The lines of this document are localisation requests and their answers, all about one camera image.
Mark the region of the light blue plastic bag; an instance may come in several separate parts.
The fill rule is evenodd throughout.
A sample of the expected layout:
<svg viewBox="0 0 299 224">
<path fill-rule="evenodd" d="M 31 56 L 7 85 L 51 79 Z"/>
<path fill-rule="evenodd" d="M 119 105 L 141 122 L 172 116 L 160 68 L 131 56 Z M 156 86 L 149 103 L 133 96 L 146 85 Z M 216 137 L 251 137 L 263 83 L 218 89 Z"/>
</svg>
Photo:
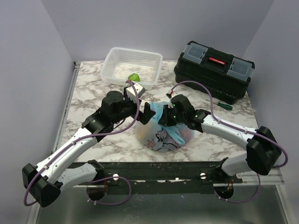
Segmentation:
<svg viewBox="0 0 299 224">
<path fill-rule="evenodd" d="M 156 114 L 150 121 L 143 125 L 141 122 L 136 124 L 137 139 L 153 151 L 168 152 L 184 146 L 194 136 L 194 131 L 185 124 L 177 124 L 167 127 L 158 124 L 163 112 L 165 101 L 150 103 L 151 110 Z"/>
</svg>

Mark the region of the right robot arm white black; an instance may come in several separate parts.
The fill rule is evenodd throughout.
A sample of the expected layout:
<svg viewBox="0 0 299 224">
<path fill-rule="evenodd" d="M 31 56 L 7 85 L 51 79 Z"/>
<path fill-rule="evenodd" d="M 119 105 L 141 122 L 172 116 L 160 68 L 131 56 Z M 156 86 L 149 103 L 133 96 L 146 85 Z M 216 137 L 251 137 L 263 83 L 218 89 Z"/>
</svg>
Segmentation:
<svg viewBox="0 0 299 224">
<path fill-rule="evenodd" d="M 249 171 L 268 175 L 282 153 L 268 128 L 247 128 L 221 120 L 209 111 L 196 110 L 182 94 L 163 106 L 159 124 L 168 127 L 185 124 L 191 130 L 216 135 L 244 149 L 244 154 L 224 158 L 216 166 L 214 175 L 221 183 L 238 173 Z"/>
</svg>

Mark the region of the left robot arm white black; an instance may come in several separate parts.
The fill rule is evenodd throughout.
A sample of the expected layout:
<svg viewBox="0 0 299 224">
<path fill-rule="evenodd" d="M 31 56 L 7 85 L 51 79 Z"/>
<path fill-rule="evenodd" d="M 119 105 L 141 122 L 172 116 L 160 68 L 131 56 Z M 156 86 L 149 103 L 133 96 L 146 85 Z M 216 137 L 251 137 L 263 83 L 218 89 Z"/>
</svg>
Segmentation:
<svg viewBox="0 0 299 224">
<path fill-rule="evenodd" d="M 31 195 L 41 207 L 47 207 L 58 199 L 65 189 L 82 183 L 107 183 L 120 179 L 109 175 L 96 160 L 89 160 L 77 168 L 71 164 L 85 151 L 98 144 L 108 135 L 126 131 L 114 130 L 115 124 L 132 117 L 133 122 L 147 124 L 155 115 L 149 103 L 140 110 L 140 94 L 132 89 L 124 92 L 110 91 L 101 102 L 101 107 L 86 118 L 77 132 L 57 151 L 36 165 L 27 164 L 22 169 L 25 195 Z"/>
</svg>

